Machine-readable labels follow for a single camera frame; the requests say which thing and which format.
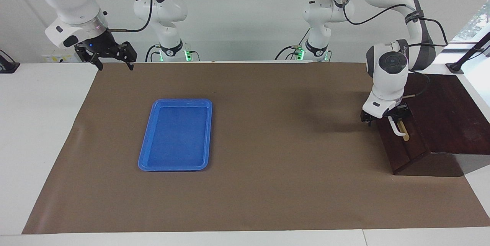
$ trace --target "table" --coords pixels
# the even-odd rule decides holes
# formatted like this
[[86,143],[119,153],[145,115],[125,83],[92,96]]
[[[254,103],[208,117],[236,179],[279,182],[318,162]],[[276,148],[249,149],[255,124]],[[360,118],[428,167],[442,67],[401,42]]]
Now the table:
[[[443,65],[425,72],[448,74]],[[23,64],[0,75],[0,245],[487,245],[490,228],[20,236],[96,75],[89,64]],[[459,75],[490,121],[490,107]],[[467,175],[490,212],[490,167]]]

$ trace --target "white wall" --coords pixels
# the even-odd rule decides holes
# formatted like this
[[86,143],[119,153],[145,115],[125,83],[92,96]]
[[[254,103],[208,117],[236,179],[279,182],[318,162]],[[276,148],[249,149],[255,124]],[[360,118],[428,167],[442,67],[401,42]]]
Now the white wall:
[[[97,0],[111,28],[139,28],[143,21],[133,14],[134,0]],[[309,0],[185,0],[189,17],[177,23],[182,37],[191,43],[203,60],[273,59],[286,45],[297,44],[308,24],[301,16]],[[354,21],[379,11],[364,0],[353,0]],[[420,0],[425,14],[438,19],[452,38],[486,0]],[[56,15],[44,0],[0,0],[0,48],[21,62],[40,62],[40,55],[54,47],[44,36],[44,28]],[[388,12],[363,26],[332,24],[330,47],[333,61],[363,61],[374,43],[408,36],[403,18]],[[442,42],[439,29],[429,24],[436,43]],[[157,43],[151,29],[137,34],[116,34],[120,42],[130,41],[143,59],[147,48]]]

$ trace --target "brown table mat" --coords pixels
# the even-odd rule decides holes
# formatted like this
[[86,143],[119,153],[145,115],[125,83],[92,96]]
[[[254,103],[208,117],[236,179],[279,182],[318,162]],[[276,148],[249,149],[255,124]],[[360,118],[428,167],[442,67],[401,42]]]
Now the brown table mat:
[[[371,86],[364,64],[106,64],[23,233],[489,226],[466,178],[391,174]],[[160,98],[213,102],[204,171],[138,169]]]

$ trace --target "blue tray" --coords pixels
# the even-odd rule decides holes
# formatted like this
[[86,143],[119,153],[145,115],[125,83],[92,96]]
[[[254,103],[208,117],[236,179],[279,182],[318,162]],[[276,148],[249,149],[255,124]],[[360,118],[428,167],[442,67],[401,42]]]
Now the blue tray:
[[138,166],[142,171],[200,171],[208,165],[213,104],[161,99],[148,120]]

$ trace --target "dark brown wooden box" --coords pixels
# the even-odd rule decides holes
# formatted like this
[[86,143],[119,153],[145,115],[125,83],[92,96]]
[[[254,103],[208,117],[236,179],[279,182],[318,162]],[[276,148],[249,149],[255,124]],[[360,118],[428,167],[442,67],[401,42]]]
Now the dark brown wooden box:
[[[490,123],[455,75],[429,75],[421,96],[407,99],[412,116],[403,120],[410,140],[396,136],[385,119],[379,132],[395,175],[459,177],[490,164]],[[406,94],[426,81],[411,74]]]

